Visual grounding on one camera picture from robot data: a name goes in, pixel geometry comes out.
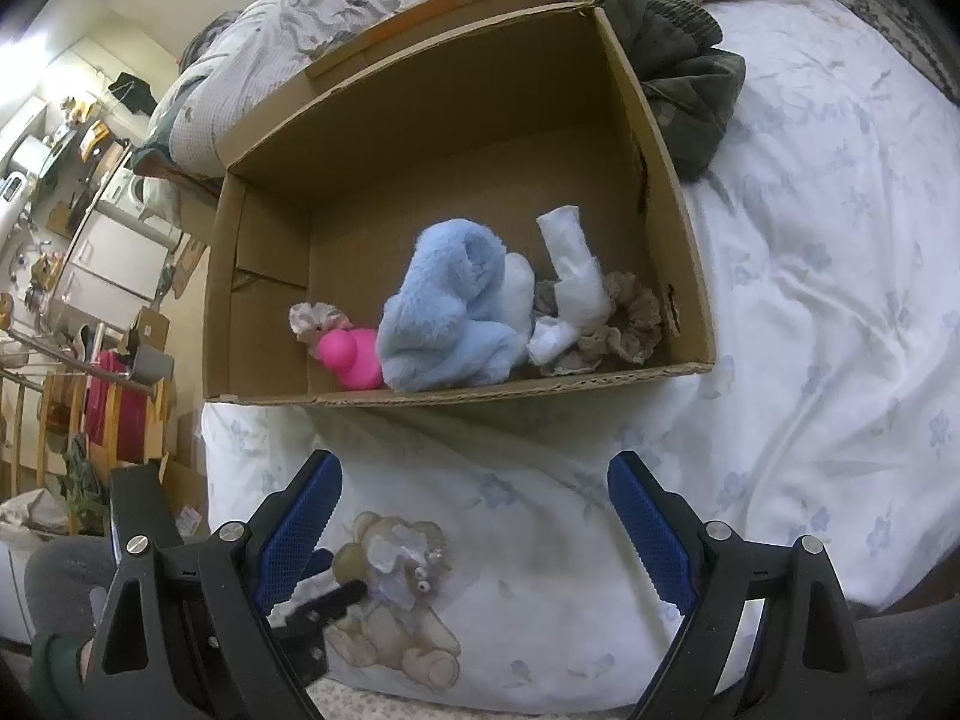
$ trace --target cardboard box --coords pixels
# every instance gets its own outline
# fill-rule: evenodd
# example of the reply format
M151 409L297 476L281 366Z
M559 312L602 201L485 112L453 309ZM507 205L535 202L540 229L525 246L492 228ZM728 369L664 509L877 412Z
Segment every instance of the cardboard box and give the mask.
M133 328L140 336L140 342L152 346L157 351L163 351L167 346L167 333L170 332L170 319L163 314L144 306L136 314ZM128 349L128 335L124 336L123 348Z
M426 226L465 217L553 269L536 217L580 206L604 271L661 300L646 367L398 394L341 391L287 323L294 303L377 327ZM329 89L229 165L206 284L205 397L242 403L448 403L701 373L707 293L664 142L606 15L582 1L496 15L407 47Z
M527 8L556 2L594 0L427 0L397 13L321 56L273 91L217 143L217 153L229 165L252 148L264 133L282 124L338 83L376 62L450 29Z

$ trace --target white floral bed sheet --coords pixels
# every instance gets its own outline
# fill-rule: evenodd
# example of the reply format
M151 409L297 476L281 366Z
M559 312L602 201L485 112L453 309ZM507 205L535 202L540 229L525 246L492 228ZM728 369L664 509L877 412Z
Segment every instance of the white floral bed sheet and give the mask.
M621 449L746 538L819 536L871 607L957 543L960 113L832 0L710 10L748 66L720 151L685 188L712 374L448 408L205 407L211 526L325 447L344 469L325 546L442 548L428 594L385 570L331 632L341 683L501 712L634 702L679 620L608 504ZM731 677L757 619L750 606ZM330 716L419 712L329 680L313 693Z

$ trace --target green sleeve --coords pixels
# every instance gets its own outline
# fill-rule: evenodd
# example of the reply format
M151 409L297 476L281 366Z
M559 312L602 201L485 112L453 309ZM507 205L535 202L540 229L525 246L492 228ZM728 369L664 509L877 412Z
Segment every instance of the green sleeve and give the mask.
M34 639L30 670L30 698L47 720L83 717L80 650L85 641L42 634Z

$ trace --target white cloth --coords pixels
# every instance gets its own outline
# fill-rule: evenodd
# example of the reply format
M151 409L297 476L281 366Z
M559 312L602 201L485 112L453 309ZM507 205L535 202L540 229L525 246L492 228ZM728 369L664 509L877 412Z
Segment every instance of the white cloth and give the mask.
M202 77L176 114L170 152L194 175L222 176L217 141L256 103L322 53L421 1L256 1L167 91L151 117L151 130L179 89Z
M749 68L685 188L712 374L448 408L205 407L211 525L248 517L325 446L344 468L328 546L366 511L448 540L433 610L457 641L455 685L334 653L338 680L510 712L637 699L679 620L608 504L621 449L744 538L819 536L848 598L873 608L957 543L960 113L833 0L710 10ZM750 608L733 666L756 622Z

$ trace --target blue gripper pad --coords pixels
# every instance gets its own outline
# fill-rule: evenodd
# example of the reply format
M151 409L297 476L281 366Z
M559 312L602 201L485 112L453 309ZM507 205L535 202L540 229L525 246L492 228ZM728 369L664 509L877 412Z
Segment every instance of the blue gripper pad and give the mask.
M340 461L328 453L261 550L253 602L264 616L293 594L340 499L343 483Z
M686 615L696 604L697 594L690 577L690 557L683 544L620 456L610 461L607 487L613 509L634 543L656 594Z

